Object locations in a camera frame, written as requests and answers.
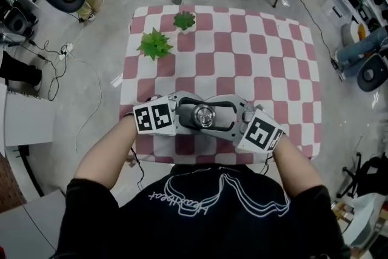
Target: cable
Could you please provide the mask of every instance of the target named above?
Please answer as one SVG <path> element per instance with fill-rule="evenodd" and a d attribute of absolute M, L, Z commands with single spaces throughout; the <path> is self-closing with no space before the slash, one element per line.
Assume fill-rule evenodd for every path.
<path fill-rule="evenodd" d="M 141 173 L 142 173 L 142 176 L 141 176 L 140 180 L 138 181 L 138 188 L 139 188 L 140 191 L 142 191 L 142 189 L 140 189 L 140 186 L 143 188 L 141 182 L 143 181 L 144 175 L 145 175 L 144 169 L 141 167 L 140 161 L 139 161 L 139 159 L 138 159 L 138 156 L 137 156 L 136 152 L 133 150 L 133 148 L 131 148 L 131 151 L 132 151 L 133 155 L 135 156 L 136 162 L 138 163 L 139 168 L 140 168 Z"/>
<path fill-rule="evenodd" d="M 82 130 L 82 129 L 84 128 L 84 126 L 88 123 L 88 121 L 91 119 L 91 117 L 92 117 L 92 116 L 97 112 L 97 110 L 99 109 L 99 107 L 100 107 L 100 105 L 101 105 L 101 102 L 102 102 L 102 91 L 101 91 L 101 82 L 100 82 L 100 80 L 99 80 L 99 78 L 98 78 L 98 75 L 97 75 L 96 70 L 94 69 L 94 67 L 93 67 L 90 63 L 88 63 L 87 61 L 83 61 L 83 60 L 81 60 L 81 59 L 75 58 L 75 57 L 74 57 L 73 55 L 71 55 L 71 54 L 69 54 L 69 55 L 70 55 L 73 59 L 75 59 L 76 61 L 83 62 L 83 63 L 89 65 L 89 66 L 92 68 L 93 72 L 95 73 L 95 75 L 96 75 L 96 77 L 97 77 L 98 86 L 99 86 L 99 102 L 98 102 L 98 105 L 97 105 L 96 109 L 92 112 L 92 114 L 86 119 L 85 123 L 79 128 L 78 133 L 77 133 L 77 135 L 75 136 L 75 150 L 76 150 L 76 152 L 78 153 L 78 148 L 77 148 L 77 139 L 78 139 L 78 135 L 79 135 L 79 133 L 81 133 L 81 130 Z"/>
<path fill-rule="evenodd" d="M 51 62 L 49 59 L 47 61 L 51 64 L 51 66 L 54 68 L 54 71 L 55 71 L 55 77 L 51 80 L 50 87 L 48 88 L 48 93 L 47 93 L 47 99 L 49 101 L 53 101 L 56 98 L 56 95 L 58 94 L 58 91 L 59 91 L 59 80 L 58 79 L 62 78 L 65 75 L 65 72 L 66 72 L 66 69 L 67 69 L 67 54 L 65 53 L 65 69 L 64 69 L 62 75 L 60 75 L 60 76 L 58 76 L 58 73 L 56 71 L 56 68 L 55 68 L 53 62 Z M 54 97 L 50 98 L 51 88 L 53 86 L 54 80 L 56 80 L 56 83 L 57 83 L 58 87 L 56 88 Z"/>
<path fill-rule="evenodd" d="M 33 45 L 33 46 L 37 47 L 38 49 L 40 49 L 41 51 L 46 51 L 46 52 L 49 52 L 49 53 L 56 53 L 56 54 L 58 54 L 58 55 L 62 55 L 62 54 L 63 54 L 63 53 L 59 53 L 58 51 L 47 50 L 47 49 L 46 49 L 47 46 L 48 46 L 49 43 L 50 43 L 50 40 L 46 40 L 46 42 L 44 43 L 43 48 L 40 48 L 40 47 L 39 47 L 34 41 L 32 41 L 31 39 L 29 39 L 28 42 L 29 42 L 31 45 Z"/>
<path fill-rule="evenodd" d="M 327 48 L 327 51 L 329 51 L 329 56 L 330 56 L 330 59 L 331 59 L 331 58 L 332 58 L 332 54 L 331 54 L 330 49 L 329 49 L 329 47 L 327 46 L 325 40 L 323 39 L 323 33 L 322 33 L 321 28 L 320 28 L 319 25 L 314 21 L 313 16 L 311 15 L 309 9 L 306 7 L 306 5 L 305 5 L 305 3 L 303 2 L 303 0 L 300 0 L 300 1 L 302 2 L 303 6 L 304 6 L 304 8 L 306 9 L 306 11 L 308 12 L 308 14 L 310 15 L 311 20 L 313 21 L 313 23 L 318 27 L 319 31 L 321 32 L 322 42 L 323 42 L 323 44 L 325 45 L 325 47 Z"/>
<path fill-rule="evenodd" d="M 44 61 L 49 62 L 49 63 L 51 64 L 51 66 L 54 68 L 55 77 L 51 80 L 50 87 L 48 88 L 47 99 L 48 99 L 49 101 L 53 101 L 53 100 L 56 98 L 56 95 L 58 94 L 58 91 L 59 91 L 59 80 L 58 80 L 58 79 L 59 79 L 59 78 L 62 78 L 62 77 L 65 75 L 65 72 L 66 72 L 66 68 L 67 68 L 67 55 L 65 54 L 65 69 L 64 69 L 62 75 L 59 75 L 59 76 L 58 76 L 57 69 L 55 68 L 54 63 L 53 63 L 51 60 L 45 58 L 44 56 L 42 56 L 42 55 L 40 55 L 40 54 L 38 54 L 38 53 L 36 53 L 36 52 L 34 52 L 34 51 L 31 51 L 30 49 L 26 48 L 24 45 L 22 45 L 22 44 L 16 42 L 16 41 L 13 40 L 12 38 L 8 37 L 6 34 L 3 33 L 3 35 L 4 35 L 6 38 L 8 38 L 9 40 L 13 41 L 15 44 L 17 44 L 17 45 L 19 45 L 20 47 L 22 47 L 23 49 L 25 49 L 25 50 L 31 52 L 32 54 L 35 54 L 38 58 L 43 59 Z M 67 47 L 67 46 L 64 44 L 64 45 L 61 47 L 61 51 L 62 51 L 62 52 L 63 52 L 63 48 L 64 48 L 64 47 Z M 59 52 L 57 52 L 57 51 L 49 51 L 49 50 L 46 50 L 46 51 L 48 51 L 48 52 L 55 52 L 55 53 L 57 53 L 57 54 L 59 54 L 59 55 L 64 54 L 64 53 L 59 53 Z M 52 85 L 53 85 L 53 83 L 54 83 L 55 80 L 56 80 L 56 82 L 57 82 L 57 84 L 58 84 L 58 87 L 57 87 L 57 89 L 56 89 L 56 92 L 55 92 L 55 94 L 54 94 L 54 97 L 53 97 L 53 98 L 50 98 L 51 88 L 52 88 Z"/>

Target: red and white checkered tablecloth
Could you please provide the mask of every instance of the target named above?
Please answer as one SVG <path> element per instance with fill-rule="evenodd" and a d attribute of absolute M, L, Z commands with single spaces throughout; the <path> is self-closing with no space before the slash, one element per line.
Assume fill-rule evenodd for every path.
<path fill-rule="evenodd" d="M 195 12 L 194 31 L 174 25 Z M 152 61 L 136 49 L 143 33 L 160 30 L 171 55 Z M 154 95 L 185 90 L 207 99 L 237 94 L 262 104 L 309 158 L 321 142 L 321 91 L 311 32 L 297 21 L 235 8 L 165 5 L 138 8 L 130 24 L 121 87 L 120 118 Z M 176 164 L 252 164 L 263 155 L 236 153 L 232 143 L 205 135 L 139 135 L 145 161 Z"/>

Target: gray floor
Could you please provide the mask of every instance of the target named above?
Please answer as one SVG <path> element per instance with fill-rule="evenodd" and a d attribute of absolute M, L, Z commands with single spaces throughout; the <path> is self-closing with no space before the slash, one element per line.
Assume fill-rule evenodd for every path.
<path fill-rule="evenodd" d="M 321 6 L 324 0 L 303 1 L 321 27 L 325 42 L 333 53 L 341 47 L 340 31 L 322 13 Z M 341 83 L 330 65 L 329 54 L 318 28 L 299 0 L 279 0 L 277 8 L 272 8 L 273 0 L 184 0 L 184 2 L 273 13 L 296 19 L 310 27 L 323 90 L 323 143 L 320 155 L 313 163 L 322 173 L 332 195 L 344 179 L 341 168 L 352 164 L 356 146 L 367 157 L 384 149 L 380 141 L 383 122 L 387 118 L 384 110 L 384 96 L 385 93 L 388 95 L 386 86 L 381 88 L 376 103 L 378 96 L 376 92 L 363 93 L 354 81 Z M 35 38 L 38 44 L 43 45 L 44 41 L 49 39 L 50 48 L 59 49 L 64 43 L 76 40 L 81 24 L 71 16 L 56 11 L 44 0 L 39 0 L 37 4 L 43 11 Z M 79 134 L 77 153 L 75 136 L 98 104 L 99 87 L 92 69 L 87 64 L 69 58 L 66 74 L 60 79 L 60 88 L 55 99 L 57 114 L 54 142 L 31 147 L 32 155 L 29 160 L 45 191 L 55 187 L 65 189 L 86 151 L 117 122 L 120 86 L 114 87 L 111 82 L 122 72 L 128 24 L 137 7 L 160 4 L 168 4 L 168 0 L 105 0 L 103 10 L 96 16 L 96 21 L 85 26 L 72 55 L 93 65 L 101 81 L 102 103 Z M 32 59 L 28 52 L 18 52 L 17 57 L 43 65 L 40 60 Z M 64 62 L 59 62 L 57 67 L 58 72 L 62 72 Z M 40 92 L 44 98 L 47 97 L 52 78 L 53 69 L 45 65 Z M 144 163 L 143 166 L 145 168 L 143 186 L 164 176 L 170 169 L 167 164 Z M 257 171 L 261 170 L 261 167 L 262 164 L 253 166 Z M 273 164 L 269 175 L 278 179 Z M 113 190 L 121 204 L 137 193 L 136 182 L 139 178 L 138 167 L 123 168 L 118 184 Z"/>

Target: succulent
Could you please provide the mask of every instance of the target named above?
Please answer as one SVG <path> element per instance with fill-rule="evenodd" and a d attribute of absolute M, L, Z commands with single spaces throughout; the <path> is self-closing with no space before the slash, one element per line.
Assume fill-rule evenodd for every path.
<path fill-rule="evenodd" d="M 145 56 L 149 56 L 154 61 L 156 57 L 162 58 L 171 54 L 169 50 L 173 47 L 167 43 L 168 37 L 162 35 L 156 29 L 152 28 L 151 33 L 143 33 L 141 45 L 137 51 L 143 51 Z"/>
<path fill-rule="evenodd" d="M 186 30 L 195 24 L 195 16 L 194 14 L 183 11 L 179 12 L 174 17 L 174 25 L 179 27 L 181 30 Z"/>

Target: artificial plant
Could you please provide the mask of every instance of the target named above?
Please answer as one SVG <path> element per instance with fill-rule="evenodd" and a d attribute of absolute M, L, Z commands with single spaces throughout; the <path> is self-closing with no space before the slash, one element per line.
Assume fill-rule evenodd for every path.
<path fill-rule="evenodd" d="M 183 11 L 179 12 L 174 16 L 174 25 L 179 27 L 181 30 L 189 29 L 192 25 L 195 24 L 194 14 Z"/>
<path fill-rule="evenodd" d="M 168 37 L 162 35 L 155 28 L 151 33 L 143 33 L 141 45 L 137 51 L 143 51 L 145 56 L 149 56 L 154 61 L 156 57 L 162 58 L 171 54 L 169 50 L 173 47 L 167 43 Z"/>

